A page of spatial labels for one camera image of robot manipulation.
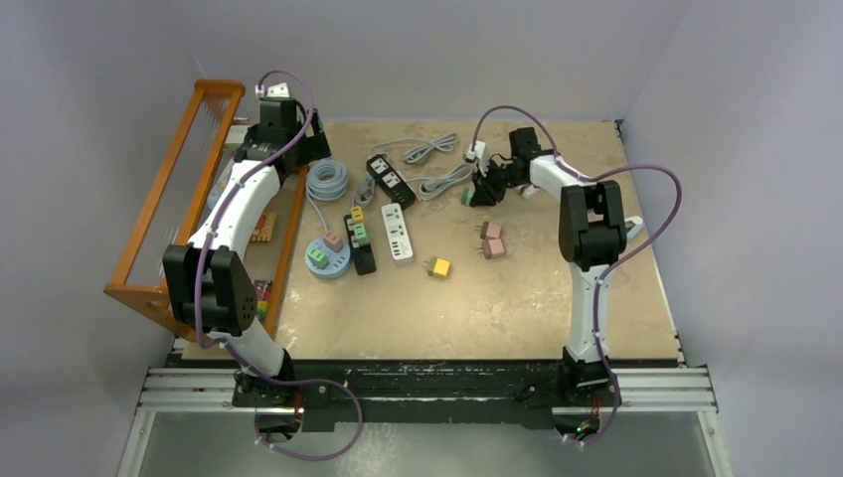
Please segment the white power strip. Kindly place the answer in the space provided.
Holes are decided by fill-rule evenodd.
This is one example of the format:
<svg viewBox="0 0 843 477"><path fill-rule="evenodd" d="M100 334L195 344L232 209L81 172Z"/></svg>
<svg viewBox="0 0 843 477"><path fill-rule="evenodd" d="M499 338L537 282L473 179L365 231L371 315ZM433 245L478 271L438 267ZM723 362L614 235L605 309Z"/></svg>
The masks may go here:
<svg viewBox="0 0 843 477"><path fill-rule="evenodd" d="M397 264L411 262L414 251L402 208L396 203L389 203L381 208L381 215L393 261Z"/></svg>

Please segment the yellow charger plug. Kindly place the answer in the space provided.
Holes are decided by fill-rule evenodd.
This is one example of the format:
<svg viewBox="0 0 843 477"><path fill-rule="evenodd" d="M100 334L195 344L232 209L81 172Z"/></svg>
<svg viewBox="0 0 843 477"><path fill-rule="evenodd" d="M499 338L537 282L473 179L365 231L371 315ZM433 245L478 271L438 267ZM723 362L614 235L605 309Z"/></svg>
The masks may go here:
<svg viewBox="0 0 843 477"><path fill-rule="evenodd" d="M445 258L434 256L424 265L426 274L437 279L446 279L449 275L451 262Z"/></svg>

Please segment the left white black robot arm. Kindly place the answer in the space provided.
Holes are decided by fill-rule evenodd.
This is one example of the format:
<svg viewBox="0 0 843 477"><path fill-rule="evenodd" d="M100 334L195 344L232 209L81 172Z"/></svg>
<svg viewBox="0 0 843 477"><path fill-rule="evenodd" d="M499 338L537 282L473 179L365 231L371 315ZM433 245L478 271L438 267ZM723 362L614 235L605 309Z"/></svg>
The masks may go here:
<svg viewBox="0 0 843 477"><path fill-rule="evenodd" d="M258 394L273 406L291 402L300 382L289 353L257 318L258 298L243 257L284 180L330 153L314 106L263 99L259 122L236 150L232 175L206 222L185 244L169 245L162 257L176 321L195 332L201 347L226 349L243 374L259 379Z"/></svg>

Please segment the round blue power hub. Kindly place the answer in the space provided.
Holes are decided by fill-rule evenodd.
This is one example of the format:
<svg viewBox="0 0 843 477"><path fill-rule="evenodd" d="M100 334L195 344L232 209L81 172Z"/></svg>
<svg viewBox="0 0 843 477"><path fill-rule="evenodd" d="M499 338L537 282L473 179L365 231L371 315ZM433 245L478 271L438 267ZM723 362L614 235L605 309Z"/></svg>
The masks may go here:
<svg viewBox="0 0 843 477"><path fill-rule="evenodd" d="M305 248L305 263L316 278L337 279L351 266L351 247L336 233L328 231Z"/></svg>

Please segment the green charger plug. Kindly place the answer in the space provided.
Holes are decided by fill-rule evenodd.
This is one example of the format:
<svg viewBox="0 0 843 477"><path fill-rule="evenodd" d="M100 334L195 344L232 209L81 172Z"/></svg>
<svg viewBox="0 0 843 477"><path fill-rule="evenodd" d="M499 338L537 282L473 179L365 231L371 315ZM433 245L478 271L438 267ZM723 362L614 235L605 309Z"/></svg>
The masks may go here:
<svg viewBox="0 0 843 477"><path fill-rule="evenodd" d="M474 195L473 189L464 189L462 194L461 194L460 203L463 206L470 207L473 195Z"/></svg>

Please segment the long black power strip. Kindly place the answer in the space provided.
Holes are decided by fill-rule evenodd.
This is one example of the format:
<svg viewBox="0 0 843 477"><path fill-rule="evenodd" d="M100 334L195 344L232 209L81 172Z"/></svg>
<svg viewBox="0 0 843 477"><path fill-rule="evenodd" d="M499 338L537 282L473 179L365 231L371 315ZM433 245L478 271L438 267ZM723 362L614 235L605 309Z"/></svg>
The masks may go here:
<svg viewBox="0 0 843 477"><path fill-rule="evenodd" d="M347 238L351 249L351 260L358 275L377 271L377 263L371 246L371 239L364 222L356 222L349 214L344 217Z"/></svg>

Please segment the pink charger plug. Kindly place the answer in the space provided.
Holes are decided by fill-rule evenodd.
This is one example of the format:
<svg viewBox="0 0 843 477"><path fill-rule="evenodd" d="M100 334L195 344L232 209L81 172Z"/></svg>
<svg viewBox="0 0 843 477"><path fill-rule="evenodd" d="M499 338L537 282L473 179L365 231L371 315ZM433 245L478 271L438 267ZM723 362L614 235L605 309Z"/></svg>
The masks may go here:
<svg viewBox="0 0 843 477"><path fill-rule="evenodd" d="M481 239L500 239L502 227L497 223L483 222L478 228Z"/></svg>
<svg viewBox="0 0 843 477"><path fill-rule="evenodd" d="M479 248L486 260L502 258L506 255L506 248L501 238L485 238Z"/></svg>

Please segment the short black power strip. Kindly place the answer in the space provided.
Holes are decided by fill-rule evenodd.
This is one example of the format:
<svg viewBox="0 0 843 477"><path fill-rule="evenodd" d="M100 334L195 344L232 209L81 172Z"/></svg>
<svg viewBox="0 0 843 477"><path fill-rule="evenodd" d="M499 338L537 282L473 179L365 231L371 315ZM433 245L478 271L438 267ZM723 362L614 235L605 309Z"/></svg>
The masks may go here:
<svg viewBox="0 0 843 477"><path fill-rule="evenodd" d="M409 183L390 164L385 154L377 154L366 162L366 169L392 203L402 210L413 206L418 197Z"/></svg>

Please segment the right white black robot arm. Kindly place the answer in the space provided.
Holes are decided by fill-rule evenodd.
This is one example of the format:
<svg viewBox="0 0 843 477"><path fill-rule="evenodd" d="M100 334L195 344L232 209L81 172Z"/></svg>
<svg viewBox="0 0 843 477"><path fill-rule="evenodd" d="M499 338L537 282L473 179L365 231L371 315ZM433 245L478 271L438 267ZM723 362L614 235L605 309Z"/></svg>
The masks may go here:
<svg viewBox="0 0 843 477"><path fill-rule="evenodd" d="M607 272L627 246L619 185L598 182L540 146L532 127L509 134L509 159L493 160L485 142L473 140L463 159L474 166L472 207L491 207L507 190L529 185L559 203L558 246L570 267L573 302L567 343L554 386L561 397L581 404L610 384L605 335L610 279Z"/></svg>

